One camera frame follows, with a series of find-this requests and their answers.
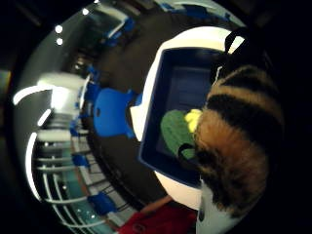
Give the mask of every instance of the dark floor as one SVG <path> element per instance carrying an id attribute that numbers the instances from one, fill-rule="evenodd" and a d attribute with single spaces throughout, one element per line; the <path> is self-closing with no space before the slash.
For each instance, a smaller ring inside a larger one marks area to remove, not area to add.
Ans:
<path id="1" fill-rule="evenodd" d="M 199 25 L 218 21 L 189 19 L 183 15 L 169 15 L 156 8 L 136 19 L 132 38 L 121 38 L 116 47 L 106 49 L 96 65 L 101 71 L 100 83 L 122 92 L 128 89 L 141 93 L 145 77 L 161 44 L 180 32 Z M 98 137 L 99 160 L 104 161 L 114 176 L 126 186 L 142 204 L 165 194 L 155 174 L 137 159 L 139 142 L 126 136 Z"/>

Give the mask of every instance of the striped fur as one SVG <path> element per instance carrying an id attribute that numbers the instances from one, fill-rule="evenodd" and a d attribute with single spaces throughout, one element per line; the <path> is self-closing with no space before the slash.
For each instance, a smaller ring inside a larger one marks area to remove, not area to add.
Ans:
<path id="1" fill-rule="evenodd" d="M 283 131 L 278 89 L 264 71 L 246 65 L 214 82 L 195 144 L 202 178 L 220 209 L 241 216 L 253 207 Z"/>

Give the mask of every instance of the chair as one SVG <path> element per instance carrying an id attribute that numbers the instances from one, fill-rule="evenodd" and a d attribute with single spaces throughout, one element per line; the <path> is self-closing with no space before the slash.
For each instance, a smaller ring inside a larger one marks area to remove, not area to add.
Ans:
<path id="1" fill-rule="evenodd" d="M 69 131 L 72 137 L 85 137 L 88 135 L 88 130 L 83 130 L 80 127 L 79 119 L 85 117 L 86 114 L 80 114 L 69 123 Z"/>
<path id="2" fill-rule="evenodd" d="M 210 19 L 212 16 L 207 12 L 205 7 L 197 5 L 182 4 L 186 10 L 186 14 L 192 18 Z"/>
<path id="3" fill-rule="evenodd" d="M 94 107 L 94 126 L 99 136 L 127 135 L 128 138 L 135 136 L 126 117 L 126 109 L 135 96 L 132 90 L 124 94 L 105 88 L 99 92 Z"/>

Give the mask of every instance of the plush toy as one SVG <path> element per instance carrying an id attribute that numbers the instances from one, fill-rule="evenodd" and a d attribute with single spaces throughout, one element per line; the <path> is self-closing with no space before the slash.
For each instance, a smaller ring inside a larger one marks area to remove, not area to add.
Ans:
<path id="1" fill-rule="evenodd" d="M 169 150 L 177 157 L 179 147 L 188 143 L 193 145 L 195 131 L 200 110 L 192 109 L 186 113 L 180 110 L 168 111 L 161 121 L 162 137 Z M 187 149 L 183 152 L 185 159 L 194 157 L 194 150 Z"/>

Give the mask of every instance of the ceiling light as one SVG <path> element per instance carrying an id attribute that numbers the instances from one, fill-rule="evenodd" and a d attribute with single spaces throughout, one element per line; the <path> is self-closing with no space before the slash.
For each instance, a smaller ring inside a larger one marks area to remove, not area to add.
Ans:
<path id="1" fill-rule="evenodd" d="M 43 115 L 40 117 L 40 119 L 39 119 L 38 122 L 37 122 L 37 125 L 38 125 L 39 127 L 41 127 L 41 126 L 46 122 L 46 120 L 47 120 L 48 117 L 50 116 L 51 112 L 52 112 L 51 109 L 47 109 L 47 110 L 43 113 Z"/>
<path id="2" fill-rule="evenodd" d="M 57 26 L 55 27 L 55 31 L 56 31 L 56 33 L 61 33 L 61 32 L 62 32 L 62 26 L 57 25 Z"/>
<path id="3" fill-rule="evenodd" d="M 35 182 L 32 176 L 32 151 L 33 151 L 36 138 L 37 138 L 37 134 L 32 133 L 28 140 L 28 144 L 26 148 L 26 157 L 25 157 L 25 168 L 26 168 L 26 176 L 27 176 L 28 185 L 31 189 L 31 192 L 37 200 L 41 201 L 40 195 L 36 189 Z"/>
<path id="4" fill-rule="evenodd" d="M 62 45 L 62 39 L 61 39 L 61 38 L 58 38 L 58 39 L 57 39 L 57 44 L 58 44 L 59 46 Z"/>
<path id="5" fill-rule="evenodd" d="M 87 8 L 84 8 L 82 10 L 82 15 L 86 16 L 89 13 L 89 10 Z"/>

